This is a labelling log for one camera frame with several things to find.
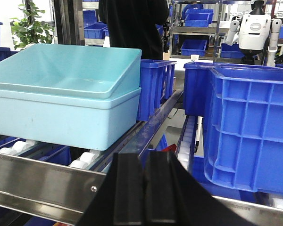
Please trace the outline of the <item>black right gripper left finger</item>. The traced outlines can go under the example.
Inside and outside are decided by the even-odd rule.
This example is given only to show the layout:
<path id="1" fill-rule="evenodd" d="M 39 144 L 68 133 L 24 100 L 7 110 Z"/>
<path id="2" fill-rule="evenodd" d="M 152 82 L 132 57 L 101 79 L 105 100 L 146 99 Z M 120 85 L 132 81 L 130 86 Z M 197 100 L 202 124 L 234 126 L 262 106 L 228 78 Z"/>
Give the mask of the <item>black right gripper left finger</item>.
<path id="1" fill-rule="evenodd" d="M 109 171 L 77 226 L 141 226 L 142 166 L 135 153 L 115 153 Z"/>

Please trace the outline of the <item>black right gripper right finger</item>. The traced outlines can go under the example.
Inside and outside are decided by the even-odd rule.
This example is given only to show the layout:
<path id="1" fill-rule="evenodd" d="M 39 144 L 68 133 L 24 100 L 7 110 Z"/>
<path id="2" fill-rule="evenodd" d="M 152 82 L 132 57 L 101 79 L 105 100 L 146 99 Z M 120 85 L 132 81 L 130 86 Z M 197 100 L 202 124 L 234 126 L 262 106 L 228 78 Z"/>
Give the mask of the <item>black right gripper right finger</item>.
<path id="1" fill-rule="evenodd" d="M 147 226 L 251 226 L 203 188 L 173 152 L 151 152 L 145 166 Z"/>

